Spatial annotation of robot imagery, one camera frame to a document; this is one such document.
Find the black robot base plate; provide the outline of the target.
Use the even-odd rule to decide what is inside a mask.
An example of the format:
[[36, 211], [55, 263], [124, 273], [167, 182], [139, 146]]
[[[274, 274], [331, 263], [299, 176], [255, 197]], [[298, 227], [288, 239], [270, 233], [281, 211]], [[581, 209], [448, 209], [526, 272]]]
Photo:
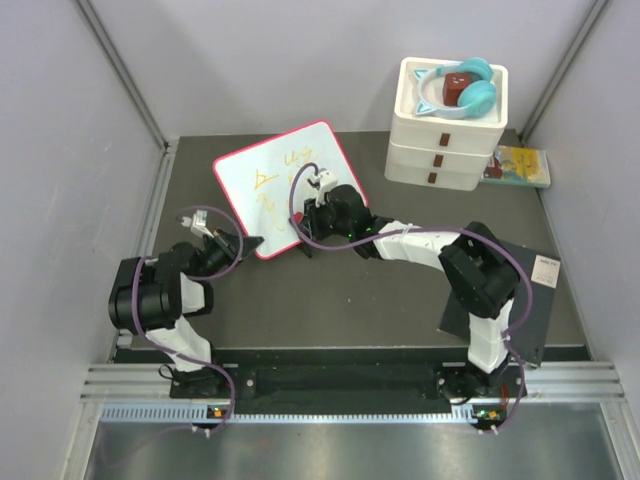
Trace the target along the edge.
[[468, 365], [335, 364], [230, 366], [236, 398], [242, 401], [311, 400], [321, 403], [340, 395], [370, 398], [411, 394], [426, 399], [514, 398], [521, 387], [519, 371], [507, 368], [484, 376]]

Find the pink framed whiteboard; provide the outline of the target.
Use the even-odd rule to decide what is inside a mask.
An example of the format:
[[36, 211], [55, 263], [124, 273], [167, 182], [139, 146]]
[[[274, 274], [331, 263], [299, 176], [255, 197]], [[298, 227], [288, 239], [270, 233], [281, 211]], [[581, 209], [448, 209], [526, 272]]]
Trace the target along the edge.
[[316, 191], [307, 183], [306, 170], [289, 200], [291, 183], [307, 163], [335, 175], [339, 184], [350, 184], [368, 198], [331, 125], [325, 120], [295, 128], [217, 158], [212, 170], [244, 232], [264, 242], [256, 256], [269, 260], [300, 243], [290, 224], [290, 210], [303, 211], [304, 201]]

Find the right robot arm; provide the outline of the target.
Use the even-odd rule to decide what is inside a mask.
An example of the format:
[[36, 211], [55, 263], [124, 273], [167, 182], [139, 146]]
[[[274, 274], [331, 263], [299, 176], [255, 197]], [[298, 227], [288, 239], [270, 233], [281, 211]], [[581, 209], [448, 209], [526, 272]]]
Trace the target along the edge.
[[467, 358], [472, 366], [466, 372], [467, 384], [481, 396], [498, 389], [508, 357], [503, 332], [520, 276], [491, 231], [479, 222], [470, 223], [465, 233], [420, 231], [372, 214], [351, 185], [327, 187], [318, 180], [310, 185], [317, 195], [304, 201], [296, 222], [301, 233], [313, 242], [342, 237], [364, 259], [405, 261], [443, 272], [469, 318]]

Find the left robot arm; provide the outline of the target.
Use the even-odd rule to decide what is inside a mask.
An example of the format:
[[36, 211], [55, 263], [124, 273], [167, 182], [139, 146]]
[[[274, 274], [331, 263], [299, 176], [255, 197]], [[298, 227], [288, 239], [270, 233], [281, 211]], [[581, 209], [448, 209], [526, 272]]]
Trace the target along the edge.
[[145, 336], [173, 360], [180, 372], [192, 374], [192, 384], [205, 396], [226, 387], [225, 370], [213, 363], [213, 347], [189, 323], [210, 313], [214, 291], [208, 279], [243, 260], [264, 242], [214, 230], [198, 248], [175, 244], [150, 260], [123, 260], [109, 296], [109, 318], [115, 328]]

